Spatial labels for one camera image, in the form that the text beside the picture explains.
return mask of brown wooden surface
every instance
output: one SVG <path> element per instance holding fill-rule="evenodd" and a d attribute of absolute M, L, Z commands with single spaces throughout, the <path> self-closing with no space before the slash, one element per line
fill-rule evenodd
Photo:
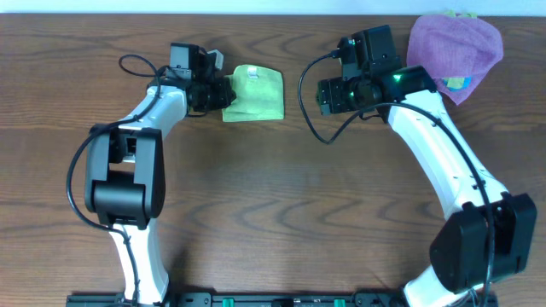
<path fill-rule="evenodd" d="M 169 43 L 225 55 L 225 71 L 252 63 L 282 72 L 283 121 L 186 119 L 166 138 L 161 251 L 176 289 L 352 292 L 398 287 L 428 265 L 443 224 L 433 188 L 401 139 L 378 120 L 355 123 L 332 146 L 315 140 L 296 85 L 307 63 L 364 28 L 390 24 L 405 55 L 416 17 L 2 15 L 0 18 L 0 305 L 59 306 L 72 291 L 121 291 L 110 237 L 84 226 L 64 194 L 67 166 L 96 122 L 125 116 L 146 79 L 118 69 L 138 53 L 160 66 Z M 539 209 L 525 273 L 493 289 L 504 306 L 546 300 L 546 20 L 486 18 L 505 56 L 450 116 L 474 152 L 514 194 Z M 347 115 L 321 118 L 314 67 L 305 100 L 331 134 Z M 83 206 L 83 163 L 75 189 Z"/>

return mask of tabletop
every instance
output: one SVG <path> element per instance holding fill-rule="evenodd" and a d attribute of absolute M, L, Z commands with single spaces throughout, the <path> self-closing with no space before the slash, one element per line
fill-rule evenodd
<path fill-rule="evenodd" d="M 405 61 L 416 18 L 3 14 L 0 306 L 59 306 L 72 292 L 124 289 L 110 236 L 70 209 L 67 167 L 94 123 L 123 118 L 144 97 L 149 80 L 122 72 L 118 58 L 161 66 L 171 42 L 220 50 L 226 74 L 241 64 L 282 72 L 286 112 L 249 123 L 213 112 L 165 139 L 159 237 L 175 290 L 351 293 L 416 278 L 444 219 L 414 155 L 378 119 L 323 145 L 296 99 L 306 65 L 354 32 L 390 25 Z M 546 299 L 546 19 L 485 20 L 501 32 L 504 58 L 461 106 L 444 104 L 488 170 L 537 205 L 526 271 L 493 285 L 503 306 L 536 306 Z M 325 135 L 348 114 L 321 117 L 314 93 L 319 79 L 340 74 L 336 61 L 323 61 L 304 84 Z M 83 206 L 84 163 L 73 185 Z"/>

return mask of cable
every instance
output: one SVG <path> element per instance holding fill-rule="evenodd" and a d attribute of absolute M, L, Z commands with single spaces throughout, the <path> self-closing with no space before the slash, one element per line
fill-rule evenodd
<path fill-rule="evenodd" d="M 488 255 L 487 255 L 487 270 L 486 270 L 485 278 L 484 278 L 484 292 L 483 292 L 482 299 L 481 299 L 479 305 L 482 306 L 482 307 L 486 306 L 487 305 L 487 298 L 489 296 L 489 291 L 491 290 L 491 276 L 492 276 L 492 272 L 493 272 L 493 263 L 495 261 L 495 224 L 494 224 L 495 221 L 494 221 L 494 218 L 493 218 L 493 208 L 492 208 L 491 203 L 489 201 L 489 197 L 487 196 L 487 193 L 485 192 L 484 183 L 481 180 L 478 171 L 474 167 L 474 165 L 472 163 L 472 160 L 468 157 L 466 151 L 464 150 L 464 148 L 462 148 L 461 144 L 459 143 L 459 141 L 457 141 L 457 139 L 455 138 L 453 133 L 451 133 L 449 128 L 447 128 L 444 125 L 444 123 L 442 123 L 441 119 L 438 119 L 438 118 L 434 117 L 429 112 L 427 112 L 427 111 L 425 111 L 425 110 L 423 110 L 423 109 L 421 109 L 419 107 L 415 107 L 413 105 L 410 105 L 410 104 L 407 104 L 407 103 L 402 103 L 402 102 L 382 102 L 382 103 L 378 103 L 378 104 L 375 104 L 375 105 L 370 106 L 370 107 L 365 107 L 363 109 L 360 109 L 359 111 L 356 111 L 350 118 L 348 118 L 345 121 L 345 123 L 343 123 L 341 125 L 341 127 L 334 133 L 334 135 L 329 140 L 326 140 L 326 139 L 322 138 L 318 134 L 318 132 L 315 130 L 315 128 L 313 127 L 313 124 L 309 120 L 309 116 L 307 116 L 307 112 L 305 111 L 305 107 L 304 107 L 304 104 L 303 104 L 302 99 L 301 99 L 301 85 L 303 83 L 303 79 L 305 77 L 305 74 L 307 73 L 309 68 L 311 68 L 313 65 L 315 65 L 316 63 L 318 63 L 321 60 L 327 59 L 329 57 L 335 57 L 336 55 L 337 55 L 337 50 L 334 50 L 334 51 L 330 52 L 327 55 L 323 55 L 323 56 L 317 58 L 316 60 L 314 60 L 313 62 L 311 62 L 311 64 L 309 64 L 307 66 L 307 68 L 302 72 L 301 77 L 299 78 L 299 84 L 298 84 L 299 107 L 301 108 L 301 112 L 304 115 L 305 121 L 307 122 L 307 125 L 309 126 L 309 129 L 311 130 L 313 135 L 320 142 L 323 142 L 323 143 L 329 145 L 329 144 L 331 144 L 331 143 L 333 143 L 335 141 L 335 139 L 341 134 L 341 132 L 343 132 L 343 130 L 356 117 L 362 118 L 364 113 L 374 111 L 379 107 L 404 107 L 404 108 L 407 108 L 409 110 L 412 110 L 414 112 L 419 113 L 420 115 L 426 117 L 427 119 L 430 119 L 436 126 L 438 126 L 448 136 L 448 138 L 451 140 L 451 142 L 453 142 L 453 145 L 455 146 L 455 148 L 457 149 L 459 154 L 461 154 L 462 158 L 464 159 L 465 163 L 468 166 L 468 169 L 472 173 L 472 176 L 473 176 L 474 180 L 476 181 L 476 186 L 478 187 L 479 193 L 481 194 L 481 197 L 482 197 L 482 199 L 484 201 L 485 212 L 486 212 L 485 219 L 487 221 L 487 226 L 488 226 L 487 227 L 487 236 L 488 236 L 488 249 L 489 249 L 489 251 L 488 251 Z"/>
<path fill-rule="evenodd" d="M 129 58 L 129 57 L 137 58 L 138 60 L 141 60 L 141 61 L 145 62 L 146 64 L 148 64 L 148 66 L 150 66 L 150 68 L 152 68 L 152 71 L 154 71 L 154 74 L 153 75 L 147 75 L 147 74 L 143 74 L 143 73 L 132 72 L 132 71 L 124 68 L 123 64 L 122 64 L 123 59 Z M 74 213 L 76 213 L 76 216 L 78 216 L 79 219 L 81 219 L 84 223 L 86 223 L 87 225 L 91 226 L 94 229 L 99 229 L 99 230 L 107 231 L 107 232 L 113 232 L 113 233 L 119 234 L 119 235 L 121 235 L 123 237 L 124 244 L 125 244 L 125 247 L 127 249 L 127 254 L 129 255 L 129 259 L 131 261 L 131 267 L 132 267 L 132 270 L 133 270 L 133 277 L 134 277 L 134 282 L 135 282 L 135 290 L 134 290 L 132 298 L 131 298 L 131 306 L 136 307 L 136 306 L 138 306 L 138 283 L 139 283 L 139 280 L 138 280 L 137 262 L 135 260 L 135 255 L 133 254 L 133 251 L 131 249 L 131 243 L 130 243 L 131 238 L 124 231 L 121 231 L 119 229 L 114 229 L 112 227 L 103 226 L 103 225 L 100 225 L 99 223 L 95 223 L 95 222 L 89 220 L 78 209 L 78 206 L 76 205 L 76 202 L 75 202 L 74 196 L 73 196 L 73 192 L 72 192 L 72 179 L 73 179 L 74 169 L 76 167 L 76 164 L 78 163 L 79 157 L 81 156 L 82 152 L 85 150 L 87 145 L 89 145 L 96 137 L 100 136 L 103 133 L 107 133 L 107 132 L 119 127 L 120 125 L 126 125 L 126 124 L 129 124 L 129 123 L 133 123 L 135 121 L 138 121 L 140 118 L 142 118 L 144 115 L 146 115 L 146 113 L 148 113 L 152 109 L 152 107 L 154 107 L 155 103 L 160 98 L 160 92 L 161 92 L 161 79 L 160 79 L 160 77 L 163 74 L 163 72 L 165 71 L 165 69 L 167 69 L 168 67 L 161 67 L 158 70 L 158 69 L 155 68 L 154 64 L 152 64 L 150 61 L 146 60 L 145 58 L 141 57 L 140 55 L 124 55 L 124 56 L 119 58 L 118 64 L 119 64 L 119 67 L 121 67 L 121 69 L 123 69 L 125 72 L 127 72 L 129 74 L 132 74 L 132 75 L 135 75 L 135 76 L 138 76 L 138 77 L 147 77 L 147 76 L 154 77 L 155 81 L 157 82 L 157 90 L 155 92 L 154 99 L 149 103 L 149 105 L 146 108 L 144 108 L 144 110 L 142 110 L 142 112 L 140 112 L 139 114 L 133 116 L 131 119 L 123 119 L 123 120 L 120 120 L 120 121 L 113 122 L 113 123 L 110 123 L 108 125 L 105 125 L 105 126 L 99 128 L 99 129 L 91 132 L 91 134 L 84 140 L 84 142 L 82 142 L 82 144 L 79 146 L 78 150 L 74 154 L 74 156 L 72 158 L 72 161 L 70 162 L 70 165 L 68 166 L 68 172 L 67 172 L 67 198 L 68 198 L 68 202 L 70 203 L 70 206 L 72 207 Z"/>

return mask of green cloth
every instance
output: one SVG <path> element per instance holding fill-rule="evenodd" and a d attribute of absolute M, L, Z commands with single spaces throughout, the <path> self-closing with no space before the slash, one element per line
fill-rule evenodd
<path fill-rule="evenodd" d="M 229 76 L 236 99 L 222 110 L 224 122 L 284 119 L 282 75 L 265 67 L 238 66 Z"/>

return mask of wooden table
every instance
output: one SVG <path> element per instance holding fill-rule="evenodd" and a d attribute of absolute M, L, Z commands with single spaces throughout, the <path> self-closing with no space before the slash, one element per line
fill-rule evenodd
<path fill-rule="evenodd" d="M 417 277 L 444 219 L 413 154 L 376 119 L 322 145 L 296 100 L 301 71 L 341 37 L 389 24 L 404 56 L 415 19 L 2 15 L 0 305 L 59 306 L 72 291 L 124 289 L 111 238 L 70 210 L 66 171 L 94 123 L 124 117 L 143 98 L 148 80 L 119 70 L 118 58 L 167 64 L 174 41 L 221 50 L 229 73 L 246 63 L 281 71 L 286 97 L 282 121 L 226 124 L 215 112 L 166 138 L 160 241 L 175 289 L 350 293 Z M 493 287 L 503 306 L 537 306 L 546 299 L 546 20 L 485 19 L 502 33 L 504 59 L 461 106 L 445 104 L 491 173 L 537 204 L 525 273 Z M 305 81 L 323 134 L 348 115 L 319 115 L 317 80 L 340 71 L 328 61 Z M 74 182 L 83 206 L 84 163 Z"/>

